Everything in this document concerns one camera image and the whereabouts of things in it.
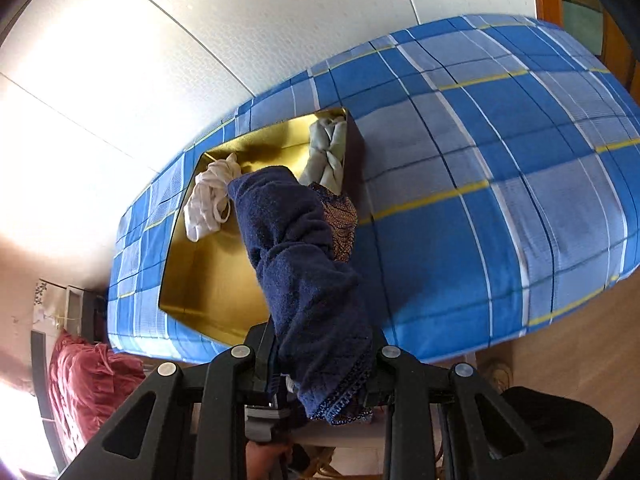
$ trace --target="red pillow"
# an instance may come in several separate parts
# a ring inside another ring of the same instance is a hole
[[[144,379],[139,358],[60,334],[49,364],[49,401],[69,460]]]

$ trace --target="blue towel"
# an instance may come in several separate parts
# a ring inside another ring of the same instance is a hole
[[[228,193],[273,317],[282,372],[310,418],[357,418],[373,362],[372,329],[358,275],[333,260],[318,196],[283,166],[245,174]]]

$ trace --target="patterned fabric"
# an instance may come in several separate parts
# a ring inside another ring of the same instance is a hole
[[[312,182],[309,187],[316,192],[322,208],[324,208],[324,220],[331,227],[334,238],[332,252],[337,262],[348,262],[353,251],[356,227],[358,225],[358,212],[353,202],[343,192],[335,195],[317,182]]]
[[[115,348],[194,362],[223,348],[158,309],[194,165],[224,140],[338,105],[366,144],[351,262],[373,323],[417,358],[539,329],[640,261],[640,108],[555,25],[450,18],[323,61],[187,146],[120,223]]]

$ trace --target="white fabric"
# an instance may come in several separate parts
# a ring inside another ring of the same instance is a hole
[[[210,233],[220,231],[220,225],[228,220],[231,213],[226,186],[240,173],[236,154],[232,153],[226,160],[213,161],[207,166],[207,171],[196,176],[196,185],[184,206],[184,225],[189,240],[197,242]]]
[[[347,121],[344,117],[317,120],[309,126],[309,134],[309,160],[300,175],[300,184],[308,186],[317,182],[332,193],[340,195]]]

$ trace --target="gray cloth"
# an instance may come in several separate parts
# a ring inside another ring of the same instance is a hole
[[[317,182],[336,195],[342,192],[342,162],[347,138],[344,117],[319,119],[309,126],[309,160],[298,181]]]

